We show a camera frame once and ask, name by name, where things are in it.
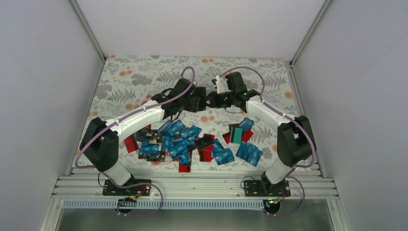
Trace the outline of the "black leather card holder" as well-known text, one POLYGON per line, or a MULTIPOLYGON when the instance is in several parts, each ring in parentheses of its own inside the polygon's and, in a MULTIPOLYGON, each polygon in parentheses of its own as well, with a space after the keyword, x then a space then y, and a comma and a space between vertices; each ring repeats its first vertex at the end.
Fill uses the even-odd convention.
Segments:
POLYGON ((206 87, 196 87, 191 95, 191 112, 206 110, 206 87))

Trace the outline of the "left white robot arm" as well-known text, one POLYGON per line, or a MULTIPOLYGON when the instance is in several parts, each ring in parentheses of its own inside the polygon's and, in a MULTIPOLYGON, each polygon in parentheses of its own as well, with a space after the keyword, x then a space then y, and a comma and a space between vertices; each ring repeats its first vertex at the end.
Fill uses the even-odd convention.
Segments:
POLYGON ((144 105, 124 115, 106 121, 92 119, 80 143, 80 153, 113 182, 122 195, 133 191, 134 181, 129 170, 118 159, 118 145, 136 131, 155 122, 172 117, 188 107, 196 109, 191 100, 194 82, 181 78, 176 85, 151 97, 144 105))

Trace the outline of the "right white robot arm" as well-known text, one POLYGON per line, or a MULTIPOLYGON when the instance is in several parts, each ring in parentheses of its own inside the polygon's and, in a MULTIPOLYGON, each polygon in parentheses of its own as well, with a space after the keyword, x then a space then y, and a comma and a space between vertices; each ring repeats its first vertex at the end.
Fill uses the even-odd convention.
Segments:
POLYGON ((267 196, 274 195, 296 168, 310 167, 316 160, 316 144, 309 119, 286 114, 263 98, 262 92, 249 90, 240 72, 229 73, 222 83, 216 76, 216 90, 206 97, 211 108, 236 106, 273 128, 277 133, 278 157, 261 175, 260 188, 267 196))

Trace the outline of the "blue card near teal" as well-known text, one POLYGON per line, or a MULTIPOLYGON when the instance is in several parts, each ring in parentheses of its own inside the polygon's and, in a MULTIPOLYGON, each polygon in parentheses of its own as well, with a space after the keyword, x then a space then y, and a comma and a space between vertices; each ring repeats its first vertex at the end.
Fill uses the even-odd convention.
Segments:
POLYGON ((243 132, 246 132, 247 130, 250 130, 252 126, 254 125, 254 121, 245 117, 240 123, 239 123, 239 128, 243 130, 243 132))

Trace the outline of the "black card centre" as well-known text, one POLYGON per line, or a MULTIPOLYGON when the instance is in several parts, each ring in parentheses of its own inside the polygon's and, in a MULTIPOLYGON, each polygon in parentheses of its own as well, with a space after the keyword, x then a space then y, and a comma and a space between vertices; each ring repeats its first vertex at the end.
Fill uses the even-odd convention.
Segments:
POLYGON ((197 150, 202 150, 214 144, 214 139, 211 136, 204 136, 194 141, 197 150))

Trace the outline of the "black VIP card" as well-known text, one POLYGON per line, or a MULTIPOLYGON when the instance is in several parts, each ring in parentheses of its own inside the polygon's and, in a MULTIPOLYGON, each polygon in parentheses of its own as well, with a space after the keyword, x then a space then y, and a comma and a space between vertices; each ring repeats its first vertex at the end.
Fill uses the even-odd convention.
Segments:
POLYGON ((134 135, 136 140, 140 142, 160 140, 162 138, 162 135, 157 130, 147 128, 137 131, 134 135))

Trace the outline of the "blue VIP card right-centre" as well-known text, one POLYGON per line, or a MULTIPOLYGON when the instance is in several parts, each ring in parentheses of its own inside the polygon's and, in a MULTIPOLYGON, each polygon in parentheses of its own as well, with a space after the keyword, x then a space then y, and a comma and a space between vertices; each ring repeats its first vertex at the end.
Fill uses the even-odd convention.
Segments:
POLYGON ((234 154, 230 148, 220 150, 219 152, 213 154, 213 156, 218 165, 223 165, 235 161, 234 154))

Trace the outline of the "blue VIP card stack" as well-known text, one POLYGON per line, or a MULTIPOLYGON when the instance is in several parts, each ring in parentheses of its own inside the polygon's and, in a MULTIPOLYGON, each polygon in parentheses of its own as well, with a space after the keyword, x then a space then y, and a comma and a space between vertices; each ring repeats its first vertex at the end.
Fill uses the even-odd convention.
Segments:
POLYGON ((255 145, 247 142, 241 142, 236 156, 242 160, 245 160, 249 164, 256 167, 258 162, 263 155, 263 152, 259 150, 255 145))

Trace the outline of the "blue VIP card lower left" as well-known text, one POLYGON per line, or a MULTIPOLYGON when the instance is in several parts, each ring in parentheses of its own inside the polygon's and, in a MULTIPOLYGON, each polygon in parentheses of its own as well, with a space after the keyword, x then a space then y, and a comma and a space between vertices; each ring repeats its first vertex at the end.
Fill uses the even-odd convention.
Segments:
POLYGON ((161 149, 161 145, 157 143, 143 143, 140 147, 140 154, 152 155, 157 154, 161 149))

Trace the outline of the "red card bottom centre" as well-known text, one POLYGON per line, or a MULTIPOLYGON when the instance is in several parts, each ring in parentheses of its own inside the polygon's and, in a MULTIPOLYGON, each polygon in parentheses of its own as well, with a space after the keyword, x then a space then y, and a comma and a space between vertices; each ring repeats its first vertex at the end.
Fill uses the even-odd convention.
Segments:
POLYGON ((179 166, 178 166, 179 168, 178 168, 178 171, 180 172, 180 173, 186 173, 186 172, 191 172, 191 162, 188 162, 188 163, 186 163, 186 164, 179 164, 179 166))

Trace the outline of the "red card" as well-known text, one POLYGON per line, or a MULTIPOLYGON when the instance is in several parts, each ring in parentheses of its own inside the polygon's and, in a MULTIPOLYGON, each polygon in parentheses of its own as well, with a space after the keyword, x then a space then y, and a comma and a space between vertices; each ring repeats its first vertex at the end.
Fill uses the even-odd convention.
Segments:
POLYGON ((191 162, 188 162, 188 163, 186 163, 186 164, 179 164, 179 166, 178 166, 179 168, 178 168, 178 171, 180 172, 180 173, 186 173, 186 172, 191 172, 191 162))
POLYGON ((135 152, 139 149, 137 140, 134 135, 131 135, 124 139, 125 147, 128 153, 135 152))

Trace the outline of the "red card far left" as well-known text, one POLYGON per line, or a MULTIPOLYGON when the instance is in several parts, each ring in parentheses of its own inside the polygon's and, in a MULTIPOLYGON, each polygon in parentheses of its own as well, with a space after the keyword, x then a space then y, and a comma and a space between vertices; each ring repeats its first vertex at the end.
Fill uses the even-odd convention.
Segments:
POLYGON ((124 139, 125 147, 128 153, 135 152, 139 149, 137 140, 134 135, 131 135, 124 139))

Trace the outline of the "floral table mat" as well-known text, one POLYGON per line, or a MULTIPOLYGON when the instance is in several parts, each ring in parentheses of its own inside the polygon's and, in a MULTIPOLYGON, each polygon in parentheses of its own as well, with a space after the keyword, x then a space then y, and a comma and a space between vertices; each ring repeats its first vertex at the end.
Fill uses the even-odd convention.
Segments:
MULTIPOLYGON (((202 58, 181 56, 111 55, 107 58, 97 85, 88 120, 96 117, 106 121, 121 116, 144 105, 152 96, 175 86, 184 77, 194 80, 196 86, 206 87, 206 92, 216 90, 212 79, 217 75, 238 71, 249 90, 262 92, 270 105, 282 112, 298 116, 289 75, 283 60, 202 58)), ((196 113, 183 111, 175 115, 186 127, 197 126, 202 134, 212 134, 223 147, 237 152, 238 144, 227 144, 223 134, 229 124, 239 123, 245 117, 254 121, 253 135, 249 142, 263 152, 254 167, 245 160, 218 165, 215 161, 203 162, 197 151, 192 153, 191 169, 256 171, 267 170, 277 155, 277 133, 259 118, 237 107, 228 109, 206 108, 196 113)))

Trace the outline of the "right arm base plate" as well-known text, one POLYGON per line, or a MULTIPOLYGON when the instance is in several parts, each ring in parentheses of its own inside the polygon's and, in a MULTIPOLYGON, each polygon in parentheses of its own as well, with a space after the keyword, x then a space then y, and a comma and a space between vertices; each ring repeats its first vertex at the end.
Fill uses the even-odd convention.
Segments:
POLYGON ((289 197, 291 196, 289 182, 282 180, 270 184, 262 180, 244 180, 243 188, 246 197, 289 197))

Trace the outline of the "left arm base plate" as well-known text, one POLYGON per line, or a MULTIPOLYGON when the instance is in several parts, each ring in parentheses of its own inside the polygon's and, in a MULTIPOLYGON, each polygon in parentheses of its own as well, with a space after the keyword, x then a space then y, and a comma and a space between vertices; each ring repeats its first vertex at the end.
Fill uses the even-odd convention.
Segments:
POLYGON ((104 196, 149 196, 151 186, 141 185, 138 187, 131 188, 118 188, 110 180, 105 180, 102 195, 104 196))

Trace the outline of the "aluminium rail frame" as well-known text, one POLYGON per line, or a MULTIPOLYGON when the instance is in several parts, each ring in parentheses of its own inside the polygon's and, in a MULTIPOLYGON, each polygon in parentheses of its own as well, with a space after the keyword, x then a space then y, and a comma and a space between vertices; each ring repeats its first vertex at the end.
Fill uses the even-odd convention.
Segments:
MULTIPOLYGON (((131 169, 138 179, 150 179, 159 187, 165 199, 243 199, 240 182, 244 176, 256 179, 262 174, 256 171, 195 170, 181 173, 172 169, 131 169)), ((102 197, 102 187, 97 182, 94 169, 73 169, 69 176, 59 176, 52 197, 102 197)), ((291 196, 300 199, 302 191, 307 199, 337 199, 334 179, 323 178, 318 169, 295 171, 289 179, 291 196)))

